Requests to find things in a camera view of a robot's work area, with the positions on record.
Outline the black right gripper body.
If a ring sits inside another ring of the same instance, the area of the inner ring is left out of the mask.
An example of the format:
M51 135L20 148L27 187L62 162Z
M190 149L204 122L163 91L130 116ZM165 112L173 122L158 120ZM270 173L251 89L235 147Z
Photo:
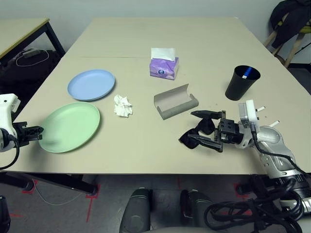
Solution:
M214 119L219 120L218 126L214 131L214 140L219 145L240 144L243 139L243 134L240 133L239 125L234 120L226 118L225 111L215 113Z

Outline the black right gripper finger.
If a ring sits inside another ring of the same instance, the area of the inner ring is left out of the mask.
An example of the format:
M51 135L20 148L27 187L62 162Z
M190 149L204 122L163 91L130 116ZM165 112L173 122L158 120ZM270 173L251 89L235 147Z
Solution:
M196 134L189 134L188 137L194 139L200 145L213 149L217 152L223 152L223 144L222 142L213 141L208 137L196 135Z
M226 118L226 111L209 111L209 110L200 110L200 111L193 111L190 113L191 115L202 118L202 119L221 119Z

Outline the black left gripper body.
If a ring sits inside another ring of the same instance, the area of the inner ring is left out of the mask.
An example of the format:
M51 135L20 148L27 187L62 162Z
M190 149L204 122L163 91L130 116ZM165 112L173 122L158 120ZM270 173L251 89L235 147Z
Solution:
M19 146L23 147L28 145L30 141L30 130L27 127L27 122L23 121L13 123L13 128L16 130Z

